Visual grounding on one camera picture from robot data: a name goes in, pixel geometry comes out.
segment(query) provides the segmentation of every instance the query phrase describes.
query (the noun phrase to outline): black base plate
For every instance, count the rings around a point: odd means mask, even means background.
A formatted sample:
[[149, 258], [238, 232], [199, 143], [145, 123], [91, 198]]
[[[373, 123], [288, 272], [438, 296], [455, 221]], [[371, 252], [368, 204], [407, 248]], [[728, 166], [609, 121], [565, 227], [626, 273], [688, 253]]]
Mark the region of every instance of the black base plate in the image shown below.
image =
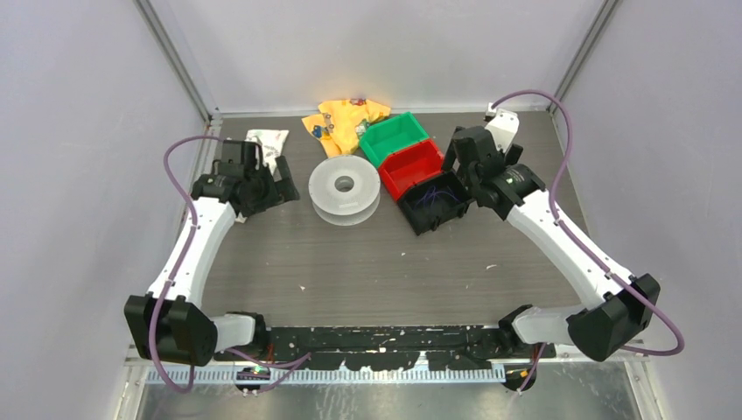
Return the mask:
[[[530, 345], [508, 348], [498, 338], [497, 328], [483, 325], [273, 327], [268, 333], [276, 362], [294, 361], [311, 352], [302, 368], [315, 370], [335, 370], [341, 364], [350, 370], [408, 369], [421, 352], [432, 371], [486, 369], [491, 367], [488, 360], [527, 359], [534, 352]], [[554, 346], [548, 345], [542, 358], [556, 355]], [[239, 360], [230, 353], [214, 358]]]

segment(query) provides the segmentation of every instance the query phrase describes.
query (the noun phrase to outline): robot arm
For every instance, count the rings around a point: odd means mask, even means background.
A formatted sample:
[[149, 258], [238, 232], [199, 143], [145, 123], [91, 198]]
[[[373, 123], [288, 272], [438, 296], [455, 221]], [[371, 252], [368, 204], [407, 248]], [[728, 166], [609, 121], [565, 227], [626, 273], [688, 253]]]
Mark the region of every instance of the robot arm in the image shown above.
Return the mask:
[[[249, 217], [285, 201], [298, 200], [298, 191], [284, 157], [276, 159], [281, 179], [275, 181], [263, 163], [260, 144], [225, 143], [239, 144], [242, 160], [239, 164], [219, 163], [213, 173], [202, 175], [193, 185], [198, 228], [158, 316], [157, 352], [163, 361], [204, 366], [216, 352], [263, 340], [265, 323], [259, 315], [240, 312], [207, 317], [200, 309], [204, 285], [216, 252], [235, 224], [237, 214]], [[147, 294], [130, 296], [124, 306], [136, 349], [145, 359], [150, 358], [147, 334], [156, 297], [165, 287], [168, 270], [179, 258], [192, 224], [189, 214], [186, 228]], [[256, 343], [256, 348], [262, 346], [263, 343]]]
[[[533, 241], [580, 299], [580, 305], [565, 308], [523, 306], [504, 318], [500, 327], [513, 331], [516, 345], [575, 345], [595, 361], [604, 361], [647, 327], [652, 312], [606, 276], [554, 222], [544, 183], [526, 165], [517, 163], [522, 154], [522, 147], [512, 143], [517, 115], [496, 109], [486, 120], [486, 127], [456, 128], [443, 169], [451, 169], [458, 160], [457, 175], [477, 204], [492, 208]], [[610, 264], [613, 273], [630, 279], [632, 287], [656, 303], [660, 286], [650, 275], [634, 277], [564, 212], [558, 216], [588, 249]]]

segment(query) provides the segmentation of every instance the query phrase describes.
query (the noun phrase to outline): black plastic bin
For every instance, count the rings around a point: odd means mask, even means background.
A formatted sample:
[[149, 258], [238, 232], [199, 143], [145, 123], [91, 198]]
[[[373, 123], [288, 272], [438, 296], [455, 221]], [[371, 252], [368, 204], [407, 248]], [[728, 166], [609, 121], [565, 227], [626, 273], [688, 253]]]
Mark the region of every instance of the black plastic bin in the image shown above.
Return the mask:
[[464, 217], [472, 196], [451, 171], [415, 184], [397, 201], [415, 234], [436, 230], [442, 223]]

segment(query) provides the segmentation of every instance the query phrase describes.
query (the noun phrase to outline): yellow fabric with print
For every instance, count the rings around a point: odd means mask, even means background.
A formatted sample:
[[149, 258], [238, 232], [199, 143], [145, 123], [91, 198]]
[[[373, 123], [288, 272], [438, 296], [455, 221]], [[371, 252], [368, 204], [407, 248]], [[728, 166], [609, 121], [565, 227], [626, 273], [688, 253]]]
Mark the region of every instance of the yellow fabric with print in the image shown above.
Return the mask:
[[324, 101], [319, 104], [321, 114], [302, 118], [302, 123], [332, 158], [353, 154], [368, 125], [388, 117], [390, 111], [390, 107], [364, 99]]

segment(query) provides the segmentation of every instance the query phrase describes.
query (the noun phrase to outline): white wall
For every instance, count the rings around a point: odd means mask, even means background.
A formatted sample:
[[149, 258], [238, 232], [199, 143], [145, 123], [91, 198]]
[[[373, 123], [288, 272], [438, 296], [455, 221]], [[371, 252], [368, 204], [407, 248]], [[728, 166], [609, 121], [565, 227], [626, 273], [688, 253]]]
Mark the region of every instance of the white wall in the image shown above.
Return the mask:
[[203, 123], [130, 0], [2, 2], [0, 56], [0, 418], [109, 418]]
[[[739, 418], [742, 3], [627, 1], [566, 97], [591, 233], [662, 285], [688, 341], [655, 365], [668, 418]], [[653, 321], [652, 347], [671, 337]]]
[[[602, 1], [153, 3], [208, 102], [270, 112], [358, 96], [480, 110], [517, 89], [553, 92]], [[517, 108], [543, 105], [530, 97]]]

